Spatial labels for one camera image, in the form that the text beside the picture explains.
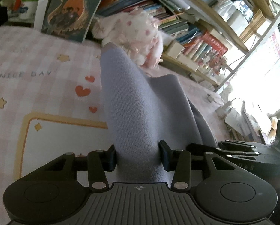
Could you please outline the purple and tan sweater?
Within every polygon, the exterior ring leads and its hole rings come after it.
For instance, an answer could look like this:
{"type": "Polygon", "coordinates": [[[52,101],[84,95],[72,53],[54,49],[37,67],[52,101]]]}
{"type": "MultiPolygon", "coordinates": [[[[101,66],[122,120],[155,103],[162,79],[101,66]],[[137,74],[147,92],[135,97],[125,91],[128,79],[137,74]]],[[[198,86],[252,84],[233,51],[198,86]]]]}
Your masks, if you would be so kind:
{"type": "Polygon", "coordinates": [[[113,182],[171,183],[173,173],[160,161],[162,140],[178,150],[191,143],[217,147],[176,76],[147,76],[113,43],[102,48],[100,67],[106,123],[118,155],[113,182]]]}

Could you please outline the pink plush bunny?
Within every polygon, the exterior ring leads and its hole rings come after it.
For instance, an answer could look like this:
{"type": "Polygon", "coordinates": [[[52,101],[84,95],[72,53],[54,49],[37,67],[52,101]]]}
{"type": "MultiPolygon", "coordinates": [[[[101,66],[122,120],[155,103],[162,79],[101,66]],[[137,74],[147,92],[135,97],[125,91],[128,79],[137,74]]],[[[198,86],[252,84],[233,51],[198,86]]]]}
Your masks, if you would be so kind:
{"type": "Polygon", "coordinates": [[[156,67],[163,53],[163,37],[159,30],[160,20],[147,11],[137,8],[99,17],[91,33],[101,45],[114,43],[121,47],[138,66],[156,67]]]}

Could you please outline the pink checkered table mat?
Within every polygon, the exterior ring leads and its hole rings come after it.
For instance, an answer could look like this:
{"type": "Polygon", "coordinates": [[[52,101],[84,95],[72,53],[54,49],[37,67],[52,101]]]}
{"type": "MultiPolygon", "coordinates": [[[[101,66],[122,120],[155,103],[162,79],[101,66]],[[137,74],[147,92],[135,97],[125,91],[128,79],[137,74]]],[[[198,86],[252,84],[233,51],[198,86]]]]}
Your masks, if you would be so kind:
{"type": "MultiPolygon", "coordinates": [[[[58,156],[86,156],[113,145],[105,118],[97,43],[69,42],[27,27],[0,27],[0,224],[9,222],[6,188],[58,156]]],[[[164,67],[147,76],[174,75],[209,125],[228,138],[215,110],[220,96],[164,67]],[[206,94],[217,102],[209,103],[206,94]]]]}

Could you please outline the Harry Potter book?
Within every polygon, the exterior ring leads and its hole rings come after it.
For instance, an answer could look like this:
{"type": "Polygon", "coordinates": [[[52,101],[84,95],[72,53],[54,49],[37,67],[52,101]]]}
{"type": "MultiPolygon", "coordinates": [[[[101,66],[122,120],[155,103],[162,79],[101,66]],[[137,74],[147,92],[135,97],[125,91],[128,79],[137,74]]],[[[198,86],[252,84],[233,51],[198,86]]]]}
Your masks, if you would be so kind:
{"type": "Polygon", "coordinates": [[[102,0],[50,0],[41,32],[83,42],[102,0]]]}

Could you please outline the red boxed book set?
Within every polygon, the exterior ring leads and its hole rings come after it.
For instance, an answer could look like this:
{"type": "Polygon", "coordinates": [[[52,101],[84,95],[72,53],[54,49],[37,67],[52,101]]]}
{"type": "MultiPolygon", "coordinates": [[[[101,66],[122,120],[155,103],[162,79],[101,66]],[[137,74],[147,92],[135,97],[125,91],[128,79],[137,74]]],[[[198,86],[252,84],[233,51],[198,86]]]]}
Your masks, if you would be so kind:
{"type": "Polygon", "coordinates": [[[226,54],[228,50],[229,48],[226,45],[215,36],[205,31],[185,44],[182,54],[193,61],[199,61],[209,53],[222,56],[226,54]]]}

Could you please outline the white charger plug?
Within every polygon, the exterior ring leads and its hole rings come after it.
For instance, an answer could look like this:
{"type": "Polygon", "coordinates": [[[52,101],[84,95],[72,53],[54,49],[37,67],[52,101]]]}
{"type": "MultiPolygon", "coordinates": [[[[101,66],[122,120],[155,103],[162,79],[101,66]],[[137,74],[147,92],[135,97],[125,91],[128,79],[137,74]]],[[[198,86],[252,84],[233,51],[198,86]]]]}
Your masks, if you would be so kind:
{"type": "MultiPolygon", "coordinates": [[[[210,94],[206,94],[206,99],[209,103],[216,103],[216,104],[220,104],[219,102],[216,101],[216,99],[210,95],[210,94]]],[[[232,104],[235,100],[240,100],[242,102],[242,108],[245,109],[245,101],[240,99],[240,98],[234,98],[232,99],[231,101],[227,101],[226,103],[224,103],[223,105],[220,105],[216,110],[216,114],[221,118],[221,119],[224,119],[228,114],[229,112],[231,111],[231,109],[233,108],[232,107],[232,104]]]]}

